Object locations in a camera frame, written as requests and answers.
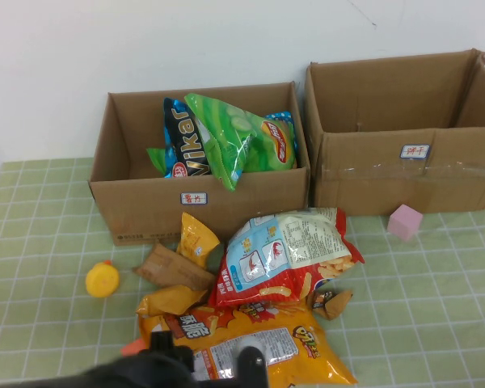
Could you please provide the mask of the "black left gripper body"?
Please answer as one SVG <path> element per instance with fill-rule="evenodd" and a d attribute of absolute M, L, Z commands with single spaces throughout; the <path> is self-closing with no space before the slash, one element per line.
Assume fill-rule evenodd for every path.
<path fill-rule="evenodd" d="M 142 387 L 236 387 L 234 379 L 199 381 L 194 376 L 194 352 L 190 348 L 172 348 L 164 351 L 142 350 L 138 353 L 148 361 Z"/>

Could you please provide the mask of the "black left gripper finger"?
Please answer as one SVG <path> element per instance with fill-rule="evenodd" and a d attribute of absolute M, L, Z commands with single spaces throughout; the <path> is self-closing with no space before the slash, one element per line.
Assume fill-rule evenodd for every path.
<path fill-rule="evenodd" d="M 242 338 L 235 345 L 234 378 L 241 387 L 268 388 L 265 347 L 256 338 Z"/>
<path fill-rule="evenodd" d="M 152 331 L 150 333 L 150 351 L 171 355 L 175 350 L 171 331 Z"/>

